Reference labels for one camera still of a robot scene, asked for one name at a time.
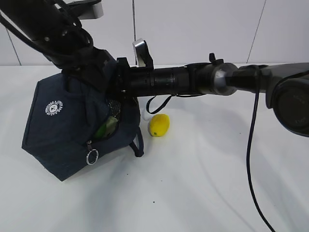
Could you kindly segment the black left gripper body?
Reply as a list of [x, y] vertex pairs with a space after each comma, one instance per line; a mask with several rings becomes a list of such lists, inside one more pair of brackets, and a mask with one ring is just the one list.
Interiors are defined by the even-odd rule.
[[84, 84], [104, 93], [116, 70], [116, 60], [105, 49], [93, 47], [90, 50], [80, 49], [71, 58], [56, 54], [48, 56], [49, 61], [61, 69], [64, 89], [74, 92], [72, 82]]

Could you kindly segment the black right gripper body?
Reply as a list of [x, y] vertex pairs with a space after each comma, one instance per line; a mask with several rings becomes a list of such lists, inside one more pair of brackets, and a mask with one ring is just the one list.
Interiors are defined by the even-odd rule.
[[106, 63], [106, 98], [191, 94], [186, 67], [131, 67], [126, 58]]

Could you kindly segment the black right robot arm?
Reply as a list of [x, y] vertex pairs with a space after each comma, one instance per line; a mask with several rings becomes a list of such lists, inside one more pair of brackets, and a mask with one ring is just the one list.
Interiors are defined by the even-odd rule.
[[168, 68], [131, 67], [118, 59], [108, 92], [132, 97], [171, 95], [231, 96], [237, 91], [263, 93], [265, 104], [288, 131], [309, 134], [309, 65], [245, 65], [216, 59]]

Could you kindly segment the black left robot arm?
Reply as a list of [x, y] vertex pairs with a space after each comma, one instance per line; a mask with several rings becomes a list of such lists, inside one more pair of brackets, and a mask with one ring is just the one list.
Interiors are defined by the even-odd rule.
[[115, 69], [107, 50], [98, 49], [78, 15], [62, 0], [2, 0], [0, 22], [63, 75], [105, 92]]

